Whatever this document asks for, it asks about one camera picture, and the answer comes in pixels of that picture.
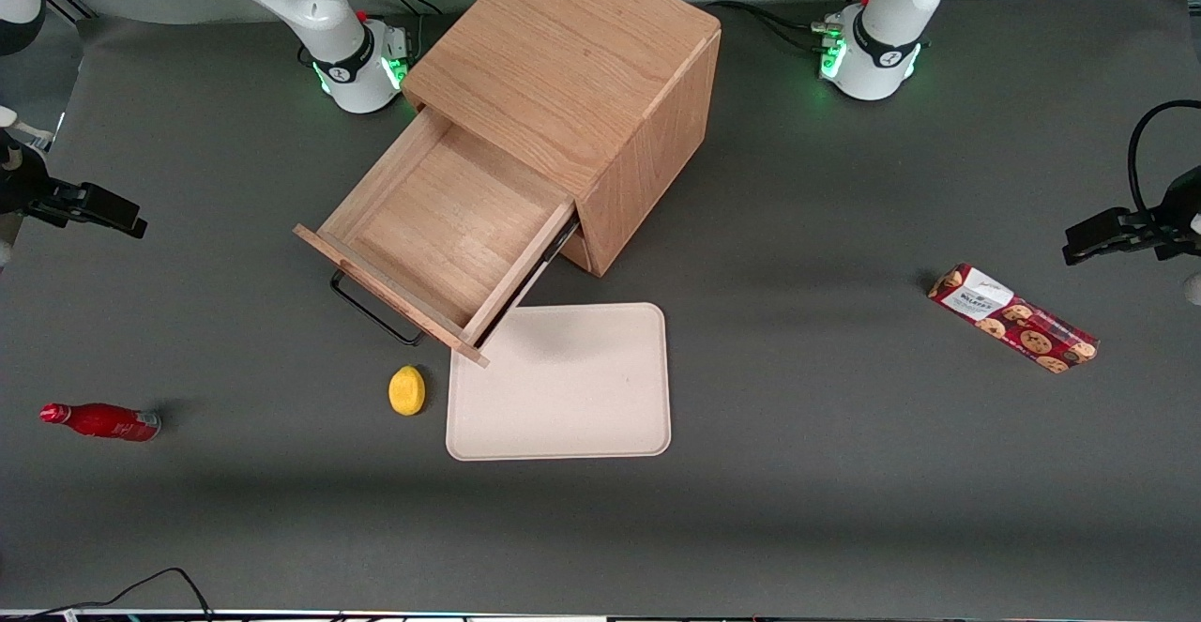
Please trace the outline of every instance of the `wood grain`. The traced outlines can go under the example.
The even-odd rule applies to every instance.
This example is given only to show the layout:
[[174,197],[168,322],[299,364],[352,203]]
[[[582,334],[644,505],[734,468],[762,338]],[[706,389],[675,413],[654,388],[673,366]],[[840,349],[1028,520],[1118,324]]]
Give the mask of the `wood grain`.
[[567,243],[562,250],[558,250],[558,253],[587,273],[592,273],[592,259],[588,258],[588,245],[584,238],[582,228],[575,228],[575,233],[567,238]]
[[348,245],[464,328],[568,199],[454,126],[374,204]]
[[405,92],[584,198],[717,28],[680,0],[478,0]]
[[417,114],[383,156],[371,166],[363,181],[359,181],[351,195],[337,204],[321,229],[335,234],[343,243],[352,243],[366,221],[375,216],[380,204],[387,202],[396,186],[400,186],[400,183],[404,183],[429,151],[442,140],[442,136],[446,136],[450,126],[449,119],[435,112]]
[[715,31],[653,106],[596,189],[578,203],[588,271],[602,276],[700,146],[721,31]]
[[488,366],[488,360],[479,353],[479,349],[473,348],[472,345],[461,339],[461,328],[458,328],[450,319],[438,313],[438,311],[434,311],[424,305],[420,298],[406,297],[402,287],[395,283],[395,281],[390,281],[384,273],[376,270],[376,268],[360,257],[360,255],[355,255],[348,246],[339,243],[337,238],[330,237],[330,234],[321,237],[321,234],[313,233],[312,229],[300,225],[292,228],[292,232],[305,243],[309,243],[310,246],[313,246],[315,250],[321,251],[339,270],[346,273],[346,275],[351,276],[351,280],[355,280],[360,287],[368,289],[371,295],[377,297],[381,301],[390,306],[392,310],[411,319],[413,324],[423,328],[425,333],[442,341],[450,349],[464,353],[465,357],[471,358],[472,361],[482,366]]
[[572,219],[575,213],[575,202],[570,198],[564,198],[563,203],[551,214],[550,220],[543,226],[543,228],[536,234],[530,245],[521,252],[521,256],[515,259],[513,267],[506,273],[503,279],[498,281],[492,293],[486,298],[486,300],[479,306],[476,316],[472,317],[467,327],[464,328],[464,339],[468,343],[476,346],[479,341],[479,336],[486,330],[488,325],[492,323],[492,319],[501,313],[504,304],[509,301],[514,293],[516,293],[518,287],[521,286],[521,281],[525,279],[528,271],[538,267],[538,259],[549,249],[550,243],[558,237],[558,232],[567,225],[567,221]]

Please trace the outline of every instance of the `gray table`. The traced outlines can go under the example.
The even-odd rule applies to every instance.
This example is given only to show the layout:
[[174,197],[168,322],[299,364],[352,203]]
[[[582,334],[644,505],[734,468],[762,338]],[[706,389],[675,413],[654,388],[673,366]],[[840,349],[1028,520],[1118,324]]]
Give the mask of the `gray table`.
[[[1183,0],[948,2],[882,104],[721,16],[695,160],[610,275],[558,262],[527,300],[665,311],[671,448],[490,465],[443,449],[447,349],[389,340],[289,234],[411,112],[340,113],[281,24],[86,28],[52,162],[150,231],[30,221],[0,276],[0,605],[177,564],[223,608],[1197,618],[1199,264],[1059,256],[1127,204],[1137,116],[1201,96]],[[1196,118],[1145,139],[1154,199],[1201,160]],[[961,259],[1098,360],[1052,376],[927,301]],[[408,363],[419,418],[386,400]],[[38,424],[48,400],[169,426],[90,441]]]

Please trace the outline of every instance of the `lemon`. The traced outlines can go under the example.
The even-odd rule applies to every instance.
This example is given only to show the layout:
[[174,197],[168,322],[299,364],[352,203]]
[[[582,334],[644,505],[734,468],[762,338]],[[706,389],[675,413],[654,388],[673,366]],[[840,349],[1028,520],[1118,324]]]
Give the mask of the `lemon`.
[[401,415],[417,415],[425,405],[425,379],[416,366],[404,366],[388,383],[388,401]]

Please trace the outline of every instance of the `cookie image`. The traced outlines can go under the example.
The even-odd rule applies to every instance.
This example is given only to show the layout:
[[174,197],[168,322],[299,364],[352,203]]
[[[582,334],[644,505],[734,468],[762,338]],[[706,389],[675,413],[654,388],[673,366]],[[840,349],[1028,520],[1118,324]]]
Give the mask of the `cookie image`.
[[1071,347],[1071,352],[1080,355],[1080,361],[1088,361],[1091,358],[1097,357],[1097,348],[1089,343],[1076,343]]
[[1051,373],[1063,373],[1064,371],[1068,371],[1068,365],[1057,360],[1054,357],[1039,357],[1034,361],[1038,361],[1039,366],[1042,366],[1042,369],[1046,369]]
[[1024,346],[1026,349],[1029,349],[1034,354],[1045,355],[1046,353],[1051,352],[1051,341],[1048,341],[1046,336],[1039,334],[1038,331],[1029,331],[1029,330],[1022,331],[1022,335],[1018,336],[1018,339],[1022,341],[1022,346]]
[[1018,324],[1021,324],[1024,319],[1029,319],[1032,315],[1034,315],[1034,311],[1030,311],[1028,306],[1008,306],[1008,309],[1000,313],[1000,316],[1005,319],[1017,322]]
[[993,336],[993,339],[1004,339],[1005,336],[1005,325],[998,322],[998,319],[982,318],[980,322],[976,322],[976,328]]
[[939,281],[936,281],[934,288],[930,291],[930,298],[937,297],[939,293],[943,293],[944,289],[961,287],[961,285],[963,285],[963,276],[960,275],[960,271],[949,271]]

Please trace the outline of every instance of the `red cookie box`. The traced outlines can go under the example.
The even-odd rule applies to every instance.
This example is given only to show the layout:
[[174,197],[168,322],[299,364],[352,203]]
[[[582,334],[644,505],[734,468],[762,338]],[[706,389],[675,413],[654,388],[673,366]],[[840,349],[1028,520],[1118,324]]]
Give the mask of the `red cookie box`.
[[930,298],[1051,373],[1063,373],[1097,357],[1094,336],[966,263],[944,275],[930,291]]

